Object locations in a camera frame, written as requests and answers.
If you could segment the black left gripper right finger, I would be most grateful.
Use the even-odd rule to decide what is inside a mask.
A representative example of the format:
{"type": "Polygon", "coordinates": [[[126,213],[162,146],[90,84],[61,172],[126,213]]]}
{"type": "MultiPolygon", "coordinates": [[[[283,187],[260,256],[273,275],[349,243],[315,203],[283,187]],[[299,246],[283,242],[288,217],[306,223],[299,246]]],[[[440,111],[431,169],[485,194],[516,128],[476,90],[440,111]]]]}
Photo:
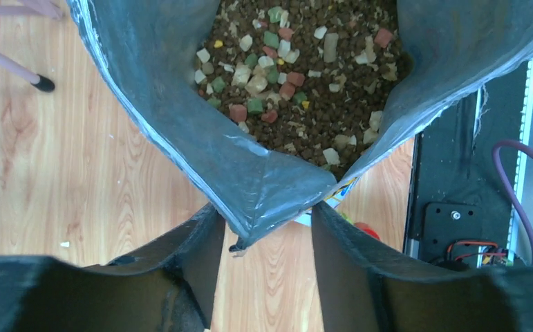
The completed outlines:
{"type": "Polygon", "coordinates": [[[326,331],[533,331],[533,267],[455,272],[404,255],[326,203],[312,209],[326,331]]]}

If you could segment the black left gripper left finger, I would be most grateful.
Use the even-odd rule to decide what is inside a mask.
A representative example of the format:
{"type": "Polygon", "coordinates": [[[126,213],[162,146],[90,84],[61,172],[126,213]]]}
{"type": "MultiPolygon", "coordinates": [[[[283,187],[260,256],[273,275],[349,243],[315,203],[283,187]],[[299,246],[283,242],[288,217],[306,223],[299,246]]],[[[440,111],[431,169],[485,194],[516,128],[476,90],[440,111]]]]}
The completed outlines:
{"type": "Polygon", "coordinates": [[[105,265],[0,256],[0,331],[204,331],[225,220],[212,205],[105,265]]]}

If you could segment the pet food bag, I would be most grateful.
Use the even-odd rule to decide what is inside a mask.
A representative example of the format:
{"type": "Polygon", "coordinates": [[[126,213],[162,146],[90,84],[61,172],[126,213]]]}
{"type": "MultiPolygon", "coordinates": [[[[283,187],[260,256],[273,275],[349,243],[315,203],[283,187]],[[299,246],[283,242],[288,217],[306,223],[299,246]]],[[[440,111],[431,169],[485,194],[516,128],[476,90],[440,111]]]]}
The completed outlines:
{"type": "MultiPolygon", "coordinates": [[[[324,169],[270,151],[194,90],[194,58],[217,1],[69,1],[103,80],[141,132],[224,216],[245,250],[339,187],[324,169]]],[[[363,174],[451,105],[533,56],[533,1],[399,1],[412,72],[389,94],[363,174]]]]}

